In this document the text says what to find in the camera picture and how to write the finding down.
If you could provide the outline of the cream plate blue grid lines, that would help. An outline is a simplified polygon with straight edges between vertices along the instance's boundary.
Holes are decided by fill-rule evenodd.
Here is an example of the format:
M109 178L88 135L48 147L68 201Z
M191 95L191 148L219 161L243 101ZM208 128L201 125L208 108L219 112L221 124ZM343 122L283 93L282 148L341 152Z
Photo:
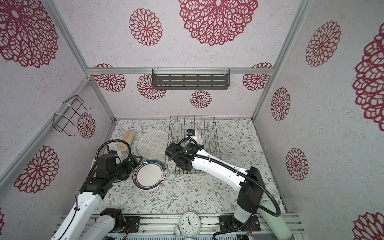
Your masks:
M144 159L163 161L168 146L169 134L155 130L144 134L137 143L137 151Z

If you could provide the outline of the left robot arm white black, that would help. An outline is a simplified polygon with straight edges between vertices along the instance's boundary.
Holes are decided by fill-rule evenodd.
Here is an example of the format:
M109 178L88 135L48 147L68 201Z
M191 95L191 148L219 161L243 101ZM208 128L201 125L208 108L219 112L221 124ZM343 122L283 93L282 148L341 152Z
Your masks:
M128 155L121 159L117 151L101 155L101 150L111 143L122 143L127 147ZM75 195L75 204L57 232L53 240L78 240L87 221L94 210L112 188L113 184L126 181L139 166L143 158L134 156L129 143L114 139L103 143L95 154L95 163L83 183L80 193Z

